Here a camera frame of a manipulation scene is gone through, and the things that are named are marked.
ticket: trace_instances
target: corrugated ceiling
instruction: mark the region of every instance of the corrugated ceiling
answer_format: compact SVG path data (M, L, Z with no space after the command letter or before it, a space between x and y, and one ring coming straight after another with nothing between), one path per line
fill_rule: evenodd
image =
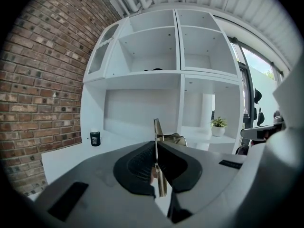
M277 0L152 0L154 4L187 2L219 9L250 24L294 66L303 50L303 39Z

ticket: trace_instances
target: black label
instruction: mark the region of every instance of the black label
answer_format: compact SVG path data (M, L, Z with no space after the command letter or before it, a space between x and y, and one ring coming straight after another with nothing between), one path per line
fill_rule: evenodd
M96 132L96 133L90 132L90 136L91 136L91 145L99 146L100 145L100 133L99 132Z

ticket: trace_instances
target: white wall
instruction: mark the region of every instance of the white wall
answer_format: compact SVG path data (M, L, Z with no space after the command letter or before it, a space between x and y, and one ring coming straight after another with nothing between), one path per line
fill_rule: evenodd
M262 113L264 113L265 120L261 126L269 125L273 123L273 115L278 110L278 104L272 95L276 89L276 82L256 69L250 67L250 73L253 83L253 88L262 93L262 99L255 104L256 113L258 117L258 110L261 107ZM253 122L253 127L257 127L257 120Z

